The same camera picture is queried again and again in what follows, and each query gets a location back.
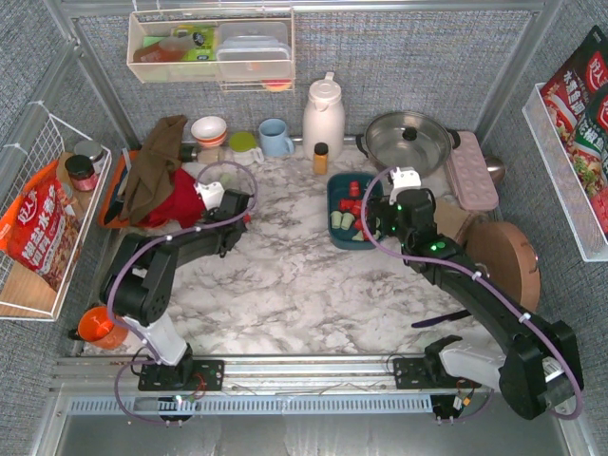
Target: teal tray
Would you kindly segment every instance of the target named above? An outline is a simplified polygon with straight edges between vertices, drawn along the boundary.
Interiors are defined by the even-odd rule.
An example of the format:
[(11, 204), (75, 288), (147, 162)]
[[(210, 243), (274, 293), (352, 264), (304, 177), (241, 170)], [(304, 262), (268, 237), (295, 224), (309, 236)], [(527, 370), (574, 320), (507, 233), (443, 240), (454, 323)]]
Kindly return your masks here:
[[(365, 190), (370, 185), (373, 175), (370, 173), (340, 173), (332, 176), (327, 182), (327, 227), (330, 231), (330, 238), (332, 244), (338, 249), (342, 250), (371, 250), (374, 248), (373, 244), (368, 240), (352, 240), (352, 237), (357, 234), (357, 230), (353, 227), (349, 230), (343, 230), (338, 228), (334, 230), (332, 228), (332, 212), (338, 210), (338, 203), (343, 198), (350, 199), (349, 197), (349, 184), (352, 181), (359, 182), (359, 188), (361, 188), (361, 197), (358, 200), (363, 199)], [(382, 182), (377, 182), (371, 190), (373, 196), (382, 197), (384, 196), (384, 190), (382, 188)]]

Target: food package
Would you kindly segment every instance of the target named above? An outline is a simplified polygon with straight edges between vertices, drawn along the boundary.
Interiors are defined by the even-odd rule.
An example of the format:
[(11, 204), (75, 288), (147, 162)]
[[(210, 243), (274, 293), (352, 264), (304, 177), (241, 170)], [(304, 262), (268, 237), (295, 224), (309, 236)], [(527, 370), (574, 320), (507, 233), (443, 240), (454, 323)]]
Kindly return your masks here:
[(608, 82), (608, 40), (593, 26), (582, 44), (541, 89), (553, 125), (563, 143), (593, 95)]
[(599, 224), (608, 233), (608, 85), (586, 107), (566, 151)]
[(78, 238), (78, 220), (66, 213), (57, 161), (36, 173), (0, 219), (0, 250), (58, 291)]
[(178, 25), (171, 29), (171, 36), (185, 36), (198, 34), (197, 43), (199, 44), (194, 49), (188, 50), (183, 57), (182, 62), (201, 62), (216, 60), (216, 28), (210, 26), (196, 26), (190, 24)]

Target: round wooden board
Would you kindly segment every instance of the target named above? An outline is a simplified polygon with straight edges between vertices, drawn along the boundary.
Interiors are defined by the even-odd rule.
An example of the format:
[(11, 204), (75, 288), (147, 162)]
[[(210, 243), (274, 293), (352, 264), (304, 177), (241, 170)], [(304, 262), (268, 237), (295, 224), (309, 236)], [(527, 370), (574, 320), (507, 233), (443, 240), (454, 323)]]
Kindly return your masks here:
[(466, 253), (483, 263), (490, 279), (530, 312), (541, 297), (541, 273), (536, 253), (520, 229), (506, 221), (472, 225)]

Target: blue mug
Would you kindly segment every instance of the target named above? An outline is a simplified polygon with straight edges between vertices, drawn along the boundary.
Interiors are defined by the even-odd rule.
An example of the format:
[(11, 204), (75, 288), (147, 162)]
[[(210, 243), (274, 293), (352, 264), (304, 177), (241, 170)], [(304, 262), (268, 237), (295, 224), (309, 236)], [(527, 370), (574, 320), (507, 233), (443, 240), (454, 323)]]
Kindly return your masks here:
[(267, 157), (283, 157), (294, 153), (294, 142), (290, 140), (287, 124), (280, 119), (267, 119), (259, 125), (259, 145)]

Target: white thermos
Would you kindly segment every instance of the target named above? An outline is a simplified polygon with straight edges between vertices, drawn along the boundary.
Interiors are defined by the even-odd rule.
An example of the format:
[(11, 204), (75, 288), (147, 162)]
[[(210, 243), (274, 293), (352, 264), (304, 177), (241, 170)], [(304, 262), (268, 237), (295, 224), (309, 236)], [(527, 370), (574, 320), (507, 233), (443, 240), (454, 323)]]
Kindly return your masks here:
[(312, 160), (314, 145), (325, 143), (329, 148), (328, 160), (335, 160), (344, 145), (345, 118), (342, 89), (329, 72), (325, 79), (313, 82), (308, 92), (302, 122), (302, 146), (306, 157)]

